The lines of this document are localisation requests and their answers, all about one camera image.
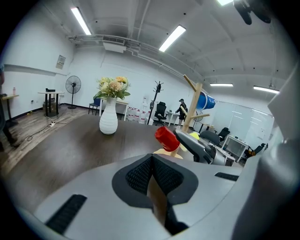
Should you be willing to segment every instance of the black table leg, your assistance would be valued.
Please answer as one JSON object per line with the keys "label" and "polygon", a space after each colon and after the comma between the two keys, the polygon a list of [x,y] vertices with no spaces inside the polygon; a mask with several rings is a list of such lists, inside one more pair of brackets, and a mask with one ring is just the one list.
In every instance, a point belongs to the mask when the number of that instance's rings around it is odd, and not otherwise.
{"label": "black table leg", "polygon": [[201,132],[202,128],[203,128],[203,124],[201,125],[201,128],[200,128],[200,130],[199,130],[199,133]]}
{"label": "black table leg", "polygon": [[56,114],[58,115],[58,93],[56,94]]}
{"label": "black table leg", "polygon": [[49,113],[51,113],[51,94],[49,94]]}
{"label": "black table leg", "polygon": [[45,112],[46,112],[46,116],[48,117],[48,100],[47,100],[47,94],[45,94]]}
{"label": "black table leg", "polygon": [[17,121],[13,121],[13,120],[11,119],[9,99],[7,99],[6,102],[7,102],[8,116],[9,116],[8,123],[7,123],[7,127],[10,128],[10,127],[13,127],[13,126],[17,125],[18,122],[17,122]]}

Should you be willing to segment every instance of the ceiling light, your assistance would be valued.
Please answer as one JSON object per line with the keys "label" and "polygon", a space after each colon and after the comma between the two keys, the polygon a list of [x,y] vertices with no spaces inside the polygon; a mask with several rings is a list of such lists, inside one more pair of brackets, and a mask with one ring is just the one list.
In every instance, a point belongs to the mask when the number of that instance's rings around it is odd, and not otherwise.
{"label": "ceiling light", "polygon": [[255,110],[255,109],[253,109],[253,111],[255,111],[255,112],[257,112],[257,113],[261,113],[261,114],[263,114],[263,115],[267,115],[267,116],[268,116],[268,114],[266,114],[266,113],[264,113],[264,112],[261,112],[261,111]]}
{"label": "ceiling light", "polygon": [[[253,117],[251,117],[251,118],[253,118]],[[257,121],[260,121],[260,122],[261,122],[261,120],[259,120],[259,119],[257,119],[257,118],[253,118],[253,119],[255,119],[255,120],[257,120]]]}
{"label": "ceiling light", "polygon": [[91,35],[91,32],[88,28],[88,26],[86,25],[79,9],[77,7],[75,8],[71,8],[75,18],[77,19],[77,21],[79,22],[80,26],[82,27],[83,31],[85,32],[86,35]]}
{"label": "ceiling light", "polygon": [[266,91],[266,92],[272,92],[272,93],[279,93],[278,90],[274,90],[274,89],[270,89],[270,88],[263,88],[263,87],[257,87],[257,86],[253,86],[253,88],[255,90],[260,90],[260,91]]}
{"label": "ceiling light", "polygon": [[233,87],[232,83],[211,83],[212,87]]}
{"label": "ceiling light", "polygon": [[179,38],[180,37],[180,35],[182,34],[182,33],[184,33],[186,31],[186,29],[184,28],[184,27],[182,27],[182,26],[178,26],[175,30],[174,30],[174,32],[172,32],[171,33],[171,35],[167,38],[167,40],[161,45],[161,47],[160,47],[160,51],[162,51],[162,52],[164,52],[165,50],[167,50],[167,48],[173,43],[173,42],[175,42],[175,40],[177,39],[177,38]]}
{"label": "ceiling light", "polygon": [[233,2],[233,0],[217,0],[222,6],[224,6],[227,3]]}

